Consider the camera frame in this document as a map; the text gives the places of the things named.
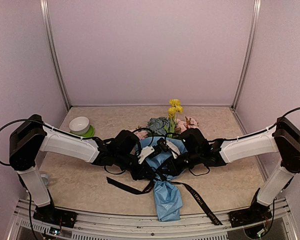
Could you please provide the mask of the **aluminium corner post right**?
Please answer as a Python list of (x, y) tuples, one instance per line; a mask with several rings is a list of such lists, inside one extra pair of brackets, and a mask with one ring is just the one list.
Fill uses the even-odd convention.
[(234, 99), (232, 101), (231, 108), (235, 112), (239, 106), (240, 98), (242, 96), (243, 90), (244, 90), (244, 85), (246, 82), (252, 54), (253, 54), (253, 49), (254, 49), (254, 44), (255, 44), (255, 39), (257, 35), (257, 29), (258, 29), (258, 23), (259, 23), (259, 18), (260, 18), (260, 11), (261, 11), (261, 5), (262, 1), (261, 0), (255, 0), (254, 5), (253, 5), (253, 11), (252, 11), (252, 18), (251, 18), (251, 23), (250, 23), (250, 29), (249, 29), (249, 35), (248, 35), (248, 41), (247, 41), (247, 46), (243, 58), (243, 64), (239, 76), (239, 82), (235, 91)]

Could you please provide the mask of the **aluminium corner post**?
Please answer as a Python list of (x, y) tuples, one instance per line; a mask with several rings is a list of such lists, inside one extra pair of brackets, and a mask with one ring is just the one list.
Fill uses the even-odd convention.
[(239, 106), (240, 98), (242, 96), (243, 90), (244, 90), (244, 85), (246, 82), (252, 54), (253, 54), (253, 49), (254, 49), (254, 44), (255, 44), (255, 39), (257, 35), (257, 29), (258, 29), (258, 23), (259, 23), (259, 18), (260, 18), (260, 11), (261, 11), (261, 5), (262, 1), (261, 0), (255, 0), (254, 5), (253, 5), (253, 11), (252, 11), (252, 18), (251, 18), (251, 23), (250, 23), (250, 29), (249, 29), (249, 35), (248, 35), (248, 41), (247, 41), (247, 46), (243, 58), (243, 64), (239, 76), (239, 82), (235, 91), (234, 99), (232, 101), (231, 108), (235, 112)]
[(66, 110), (69, 111), (72, 105), (62, 76), (62, 71), (58, 59), (57, 49), (56, 49), (54, 35), (53, 35), (53, 28), (50, 19), (49, 4), (47, 0), (40, 0), (39, 2), (40, 2), (41, 15), (42, 15), (43, 24), (44, 24), (45, 33), (48, 42), (48, 48), (49, 48), (49, 52), (53, 64), (53, 69), (56, 75), (57, 84), (61, 93), (64, 106)]

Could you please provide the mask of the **blue wrapping paper sheet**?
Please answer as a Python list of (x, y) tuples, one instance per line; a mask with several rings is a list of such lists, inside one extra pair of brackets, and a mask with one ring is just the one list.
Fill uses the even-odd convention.
[[(151, 137), (147, 137), (141, 140), (141, 148), (148, 146), (151, 139)], [(168, 138), (167, 140), (175, 144), (181, 154), (187, 152), (181, 140), (173, 138)], [(162, 152), (153, 158), (147, 157), (145, 160), (152, 169), (157, 169), (169, 157), (172, 157), (170, 152)], [(168, 181), (155, 181), (153, 195), (157, 218), (160, 222), (180, 220), (180, 209), (183, 207), (183, 202), (181, 193), (176, 186)]]

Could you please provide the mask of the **black printed ribbon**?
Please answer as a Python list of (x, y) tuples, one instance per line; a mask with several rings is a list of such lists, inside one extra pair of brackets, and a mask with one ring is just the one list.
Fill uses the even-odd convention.
[(199, 208), (206, 214), (212, 224), (215, 226), (222, 225), (222, 222), (208, 207), (206, 202), (196, 190), (186, 183), (172, 181), (171, 177), (165, 181), (152, 179), (143, 190), (138, 190), (110, 177), (107, 177), (106, 180), (108, 184), (133, 195), (145, 195), (153, 191), (156, 215), (160, 222), (174, 222), (180, 220), (180, 209), (183, 207), (183, 201), (181, 192), (177, 186), (181, 185), (190, 193)]

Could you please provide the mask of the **pale pink fake flower stem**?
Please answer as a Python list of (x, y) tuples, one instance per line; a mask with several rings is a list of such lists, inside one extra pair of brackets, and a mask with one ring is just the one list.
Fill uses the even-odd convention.
[(199, 123), (192, 117), (185, 116), (185, 120), (176, 119), (175, 132), (178, 134), (183, 133), (188, 129), (198, 129)]

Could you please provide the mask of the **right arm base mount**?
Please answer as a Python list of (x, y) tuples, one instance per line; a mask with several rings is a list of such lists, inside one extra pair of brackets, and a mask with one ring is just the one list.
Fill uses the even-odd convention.
[(240, 210), (231, 211), (228, 213), (230, 224), (232, 228), (250, 225), (258, 222), (271, 219), (273, 214), (269, 207), (244, 208)]

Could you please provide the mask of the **aluminium front frame rail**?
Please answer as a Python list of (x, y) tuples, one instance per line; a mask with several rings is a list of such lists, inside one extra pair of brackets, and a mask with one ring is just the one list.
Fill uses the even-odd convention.
[[(239, 231), (242, 237), (244, 229), (261, 223), (232, 228), (228, 211), (217, 211), (215, 215), (223, 225), (217, 226), (210, 222), (204, 214), (181, 215), (179, 221), (159, 222), (155, 216), (117, 215), (98, 212), (73, 210), (77, 212), (74, 228), (62, 227), (59, 235), (49, 234), (55, 225), (32, 220), (33, 228), (39, 234), (55, 237), (57, 240), (227, 240), (230, 231)], [(269, 240), (300, 240), (296, 231), (295, 221), (285, 198), (275, 201), (275, 217), (270, 232), (262, 238)], [(28, 229), (29, 201), (20, 199), (15, 207), (10, 229), (5, 239), (21, 237), (21, 230)]]

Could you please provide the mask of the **aluminium corner post left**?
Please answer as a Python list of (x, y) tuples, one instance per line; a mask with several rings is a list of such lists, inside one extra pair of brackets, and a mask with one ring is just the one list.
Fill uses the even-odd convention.
[(54, 35), (53, 35), (53, 28), (50, 19), (49, 4), (47, 0), (40, 0), (39, 2), (40, 2), (41, 15), (42, 15), (43, 24), (44, 24), (45, 33), (48, 42), (48, 48), (49, 48), (49, 52), (53, 64), (53, 69), (56, 75), (57, 84), (61, 93), (64, 106), (66, 110), (69, 111), (72, 105), (62, 76), (62, 71), (58, 59), (57, 49), (56, 49)]

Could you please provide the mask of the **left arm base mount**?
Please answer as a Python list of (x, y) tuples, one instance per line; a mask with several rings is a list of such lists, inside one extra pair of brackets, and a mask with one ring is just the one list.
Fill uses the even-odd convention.
[(34, 211), (33, 218), (44, 223), (73, 229), (77, 219), (77, 213), (58, 208), (47, 209), (37, 207)]

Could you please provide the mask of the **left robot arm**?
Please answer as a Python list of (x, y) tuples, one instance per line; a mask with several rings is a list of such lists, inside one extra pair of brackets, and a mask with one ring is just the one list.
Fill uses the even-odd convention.
[(108, 139), (83, 137), (55, 128), (43, 122), (40, 115), (34, 114), (28, 119), (5, 124), (0, 132), (16, 123), (21, 125), (9, 137), (9, 160), (7, 163), (0, 161), (0, 164), (17, 172), (37, 212), (51, 223), (60, 218), (60, 211), (55, 207), (36, 166), (39, 152), (64, 155), (104, 168), (115, 165), (123, 172), (130, 172), (135, 181), (152, 181), (156, 176), (146, 161), (154, 148), (150, 145), (142, 147), (133, 131), (121, 130), (116, 137)]

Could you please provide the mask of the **white ceramic bowl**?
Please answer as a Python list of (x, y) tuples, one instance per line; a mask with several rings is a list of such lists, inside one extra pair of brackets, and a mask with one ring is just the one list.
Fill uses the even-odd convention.
[(69, 129), (73, 134), (84, 135), (90, 128), (90, 120), (85, 116), (74, 118), (69, 123)]

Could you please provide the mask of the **yellow fake flower stem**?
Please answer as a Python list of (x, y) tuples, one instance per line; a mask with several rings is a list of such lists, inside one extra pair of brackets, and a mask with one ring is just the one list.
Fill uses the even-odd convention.
[(183, 112), (183, 107), (181, 106), (181, 101), (178, 99), (169, 100), (170, 107), (168, 109), (168, 119), (169, 119), (169, 128), (167, 130), (167, 136), (171, 138), (173, 133), (175, 133), (175, 128), (177, 125), (177, 114)]

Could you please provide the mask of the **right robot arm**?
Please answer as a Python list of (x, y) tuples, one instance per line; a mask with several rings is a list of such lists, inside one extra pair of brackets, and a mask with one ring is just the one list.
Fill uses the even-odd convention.
[(179, 138), (186, 152), (165, 161), (167, 174), (171, 176), (199, 164), (208, 168), (222, 167), (253, 156), (280, 154), (279, 165), (257, 190), (245, 212), (250, 222), (258, 221), (275, 197), (300, 173), (300, 130), (285, 115), (265, 129), (232, 139), (207, 140), (197, 128), (184, 131)]

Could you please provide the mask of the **blue fake flower bunch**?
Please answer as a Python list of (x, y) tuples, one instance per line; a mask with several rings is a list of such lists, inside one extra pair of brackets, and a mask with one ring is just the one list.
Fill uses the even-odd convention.
[(165, 135), (170, 127), (170, 121), (166, 117), (151, 118), (147, 123), (147, 128), (157, 135)]

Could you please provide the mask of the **green plastic plate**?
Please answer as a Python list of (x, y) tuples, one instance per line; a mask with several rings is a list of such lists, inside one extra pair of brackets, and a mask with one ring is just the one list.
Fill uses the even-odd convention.
[(74, 135), (77, 135), (77, 136), (80, 136), (80, 137), (83, 137), (83, 138), (91, 138), (95, 134), (95, 129), (92, 125), (90, 125), (88, 131), (83, 133), (83, 134), (77, 134), (77, 133), (74, 133), (72, 131), (70, 131), (70, 133), (74, 134)]

